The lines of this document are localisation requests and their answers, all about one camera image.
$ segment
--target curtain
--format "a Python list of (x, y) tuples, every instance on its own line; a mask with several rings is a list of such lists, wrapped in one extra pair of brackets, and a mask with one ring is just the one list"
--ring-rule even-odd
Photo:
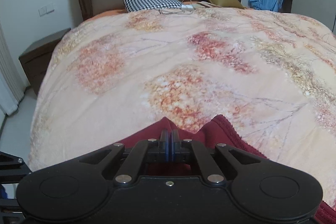
[(11, 115), (24, 96), (24, 84), (9, 53), (0, 22), (0, 108)]

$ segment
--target black and white pillow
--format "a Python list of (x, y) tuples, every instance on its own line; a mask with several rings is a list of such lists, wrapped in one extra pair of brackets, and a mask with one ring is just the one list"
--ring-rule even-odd
[(123, 0), (123, 2), (128, 12), (182, 7), (182, 2), (179, 0)]

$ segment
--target nightstand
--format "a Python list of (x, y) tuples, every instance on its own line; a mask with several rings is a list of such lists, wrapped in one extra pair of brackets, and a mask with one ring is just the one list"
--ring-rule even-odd
[(19, 57), (28, 81), (37, 95), (47, 71), (53, 50), (71, 29), (64, 29), (31, 44)]

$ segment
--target metal pin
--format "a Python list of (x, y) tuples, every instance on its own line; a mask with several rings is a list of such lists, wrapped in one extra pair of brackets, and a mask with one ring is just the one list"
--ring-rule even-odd
[(210, 175), (208, 176), (208, 181), (213, 183), (220, 183), (224, 180), (224, 177), (221, 175)]
[(115, 180), (119, 183), (128, 183), (132, 180), (132, 177), (129, 175), (118, 175), (115, 177)]
[(169, 186), (169, 187), (172, 187), (174, 185), (174, 182), (172, 181), (167, 181), (166, 182), (166, 185)]

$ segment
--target bed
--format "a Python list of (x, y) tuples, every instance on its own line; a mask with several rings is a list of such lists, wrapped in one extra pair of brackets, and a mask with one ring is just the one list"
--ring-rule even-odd
[(84, 22), (55, 48), (39, 91), (32, 170), (163, 117), (196, 133), (223, 114), (268, 158), (315, 176), (336, 209), (336, 37), (326, 26), (270, 11), (109, 15), (122, 0), (79, 4)]

